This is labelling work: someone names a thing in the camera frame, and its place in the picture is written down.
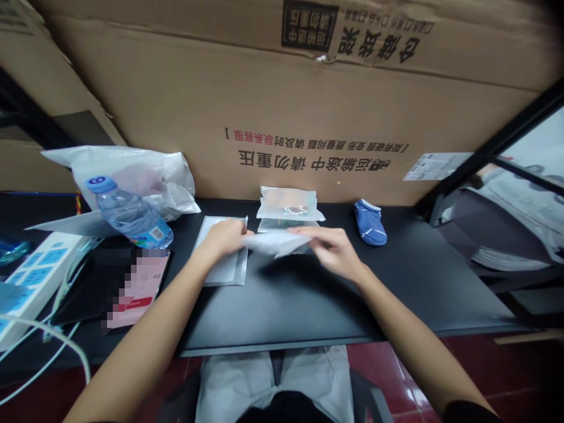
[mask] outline person's left hand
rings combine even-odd
[[[242,248],[241,238],[249,235],[254,232],[242,220],[229,218],[212,225],[199,248],[219,259]]]

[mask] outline hand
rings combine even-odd
[[[241,238],[249,235],[254,235],[254,232],[247,230],[242,220],[229,218],[212,225],[198,248],[220,259],[242,248]]]
[[[288,231],[312,237],[311,249],[321,264],[333,273],[353,282],[359,282],[366,274],[366,266],[358,258],[344,229],[304,226]]]

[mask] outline black frame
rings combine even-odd
[[[564,185],[499,157],[527,133],[552,116],[564,106],[564,78],[560,79],[537,100],[503,127],[497,134],[480,147],[467,161],[450,176],[429,191],[416,205],[417,212],[431,225],[436,226],[442,209],[442,201],[468,181],[488,163],[493,163],[534,184],[564,196]]]
[[[79,145],[0,68],[0,128],[17,126],[45,150]]]

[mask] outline plastic packaging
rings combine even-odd
[[[174,239],[170,227],[157,211],[140,196],[118,187],[109,176],[86,181],[96,196],[104,219],[131,242],[145,249],[165,249]]]
[[[290,232],[281,233],[261,233],[253,236],[243,237],[242,243],[251,250],[275,259],[287,256],[297,248],[311,241],[311,237],[293,234]]]
[[[325,220],[325,216],[317,210],[316,191],[261,186],[260,192],[263,200],[257,213],[258,219]]]
[[[261,219],[257,232],[286,232],[288,228],[302,226],[319,226],[319,224],[315,220]]]
[[[229,218],[226,216],[205,216],[200,228],[200,233],[196,239],[196,244],[194,245],[194,250],[198,248],[198,246],[206,238],[212,225],[227,219]],[[231,217],[231,219],[242,220],[245,225],[249,220],[248,217]],[[235,251],[234,253],[222,257],[216,265],[211,268],[210,273],[207,274],[204,286],[245,285],[248,253],[249,249],[242,248],[239,251]]]
[[[200,213],[194,200],[194,178],[182,153],[159,153],[125,146],[79,146],[46,150],[42,155],[70,167],[92,210],[98,209],[86,181],[108,175],[120,188],[149,202],[166,221]]]

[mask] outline cardboard box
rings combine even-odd
[[[78,143],[125,145],[42,18],[14,0],[0,4],[0,66]],[[71,173],[41,156],[41,150],[17,127],[0,129],[0,190],[74,192]]]
[[[72,173],[41,155],[34,141],[0,140],[0,191],[76,192]]]
[[[536,0],[32,0],[81,21],[375,68],[545,90],[558,27]]]
[[[256,199],[265,184],[412,205],[436,183],[403,181],[422,154],[476,150],[559,75],[552,28],[521,1],[503,19],[485,2],[355,2],[405,21],[367,44],[367,11],[354,45],[346,2],[34,4],[128,144],[182,151],[203,197]],[[328,15],[326,44],[297,48],[296,10],[317,27]]]

